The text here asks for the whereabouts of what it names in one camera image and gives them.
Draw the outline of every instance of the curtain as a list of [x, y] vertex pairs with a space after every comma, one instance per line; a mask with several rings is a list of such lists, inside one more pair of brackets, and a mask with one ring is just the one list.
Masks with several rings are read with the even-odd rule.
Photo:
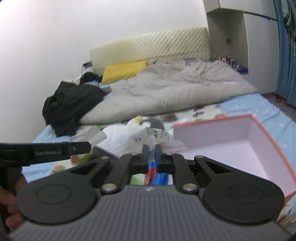
[[279, 75], [276, 94], [296, 107], [296, 47], [284, 24], [281, 0], [274, 0], [279, 29]]

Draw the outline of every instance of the headboard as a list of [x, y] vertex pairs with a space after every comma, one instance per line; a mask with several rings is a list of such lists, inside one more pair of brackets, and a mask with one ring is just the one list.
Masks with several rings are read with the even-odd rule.
[[206, 27], [168, 30], [118, 40], [90, 50], [93, 71], [102, 75], [106, 66], [149, 59], [210, 58]]

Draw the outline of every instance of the open box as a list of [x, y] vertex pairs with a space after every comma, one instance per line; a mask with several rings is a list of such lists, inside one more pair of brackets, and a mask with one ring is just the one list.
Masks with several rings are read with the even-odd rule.
[[174, 125], [174, 137], [188, 150], [185, 159], [203, 155], [277, 184], [287, 202], [296, 193], [296, 175], [273, 138], [252, 115]]

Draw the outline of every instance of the yellow pillow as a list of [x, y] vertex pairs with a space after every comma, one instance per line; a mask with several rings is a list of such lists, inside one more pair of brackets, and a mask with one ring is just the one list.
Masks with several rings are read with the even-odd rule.
[[144, 69], [146, 65], [146, 61], [109, 65], [105, 68], [101, 84], [134, 77], [139, 71]]

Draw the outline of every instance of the gray comforter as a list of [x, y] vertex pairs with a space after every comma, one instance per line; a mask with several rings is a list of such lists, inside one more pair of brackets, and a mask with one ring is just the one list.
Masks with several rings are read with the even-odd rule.
[[224, 101], [257, 91], [221, 61], [198, 60], [151, 65], [126, 82], [114, 85], [82, 119], [84, 125], [109, 124], [137, 115], [175, 112], [196, 105]]

